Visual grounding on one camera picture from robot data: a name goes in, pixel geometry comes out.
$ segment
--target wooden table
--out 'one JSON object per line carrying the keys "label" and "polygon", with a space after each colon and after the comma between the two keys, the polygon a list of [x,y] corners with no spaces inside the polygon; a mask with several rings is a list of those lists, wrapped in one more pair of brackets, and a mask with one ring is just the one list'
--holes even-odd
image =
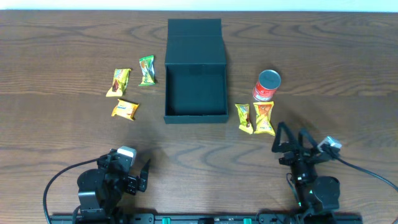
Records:
{"label": "wooden table", "polygon": [[[44,223],[42,194],[64,167],[131,146],[135,171],[151,158],[147,192],[127,210],[256,213],[297,208],[271,153],[273,137],[238,129],[235,103],[252,103],[258,74],[282,86],[272,124],[306,127],[343,143],[344,159],[398,183],[398,15],[317,12],[1,11],[0,223]],[[226,124],[168,124],[164,57],[169,18],[222,18],[228,55]],[[158,83],[138,86],[138,60],[155,55]],[[135,121],[111,117],[113,70],[133,69]],[[49,212],[78,205],[78,167],[55,181]],[[317,166],[341,182],[340,211],[392,223],[393,189],[339,162]]]}

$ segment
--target blue can top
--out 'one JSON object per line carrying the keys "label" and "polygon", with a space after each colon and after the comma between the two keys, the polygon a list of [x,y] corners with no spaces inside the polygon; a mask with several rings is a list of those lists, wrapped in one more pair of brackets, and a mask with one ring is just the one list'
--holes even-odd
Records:
{"label": "blue can top", "polygon": [[264,70],[260,73],[259,81],[262,87],[274,90],[280,86],[280,75],[273,70]]}

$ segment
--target can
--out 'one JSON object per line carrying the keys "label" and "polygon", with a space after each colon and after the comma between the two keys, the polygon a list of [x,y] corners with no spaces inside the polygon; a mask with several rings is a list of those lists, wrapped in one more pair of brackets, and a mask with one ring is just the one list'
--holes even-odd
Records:
{"label": "can", "polygon": [[273,70],[264,70],[253,89],[253,97],[257,101],[269,101],[280,86],[280,75]]}

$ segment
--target snack packet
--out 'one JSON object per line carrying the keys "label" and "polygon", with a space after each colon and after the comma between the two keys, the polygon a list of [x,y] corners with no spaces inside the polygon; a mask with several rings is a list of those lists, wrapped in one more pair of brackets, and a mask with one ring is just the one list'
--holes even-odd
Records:
{"label": "snack packet", "polygon": [[235,104],[235,106],[238,109],[239,121],[241,122],[239,129],[249,134],[253,134],[253,126],[250,123],[249,116],[250,106],[248,104]]}
{"label": "snack packet", "polygon": [[271,112],[274,107],[274,102],[257,102],[253,103],[256,109],[256,131],[254,134],[268,133],[275,136],[274,128],[271,125]]}
{"label": "snack packet", "polygon": [[123,96],[129,82],[130,68],[115,69],[113,74],[112,87],[108,90],[106,96]]}
{"label": "snack packet", "polygon": [[123,118],[127,118],[131,121],[134,121],[134,113],[136,112],[139,104],[135,103],[130,103],[124,100],[119,100],[119,103],[115,106],[115,108],[112,111],[112,116],[114,115],[119,115],[122,116]]}
{"label": "snack packet", "polygon": [[155,85],[154,56],[141,58],[139,65],[142,70],[142,82],[139,86]]}

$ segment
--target box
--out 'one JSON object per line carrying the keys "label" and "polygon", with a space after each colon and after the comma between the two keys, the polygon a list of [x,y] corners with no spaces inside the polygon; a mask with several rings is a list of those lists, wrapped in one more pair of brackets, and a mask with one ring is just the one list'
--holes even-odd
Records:
{"label": "box", "polygon": [[221,19],[169,19],[165,67],[167,124],[227,122]]}

